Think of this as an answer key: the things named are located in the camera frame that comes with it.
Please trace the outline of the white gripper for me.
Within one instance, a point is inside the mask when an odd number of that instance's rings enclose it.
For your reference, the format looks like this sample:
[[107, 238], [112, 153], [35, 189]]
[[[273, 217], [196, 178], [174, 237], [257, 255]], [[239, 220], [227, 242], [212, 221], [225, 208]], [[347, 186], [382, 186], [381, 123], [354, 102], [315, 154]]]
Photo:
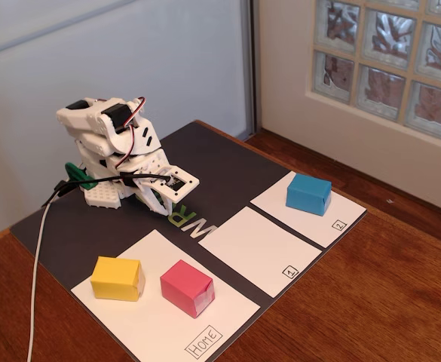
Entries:
[[[147, 155], [140, 155], [134, 158], [130, 158], [128, 162], [124, 163], [125, 173], [134, 174], [155, 174], [163, 176], [171, 176], [172, 165], [168, 162], [167, 156], [163, 149], [148, 153]], [[163, 216], [168, 216], [168, 211], [173, 210], [173, 202], [166, 195], [171, 195], [172, 190], [168, 187], [168, 181], [157, 178], [140, 178], [134, 179], [132, 186], [127, 185], [127, 181], [124, 181], [124, 194], [136, 195], [142, 200], [142, 202], [155, 213]], [[163, 206], [156, 198], [153, 190], [161, 194]]]

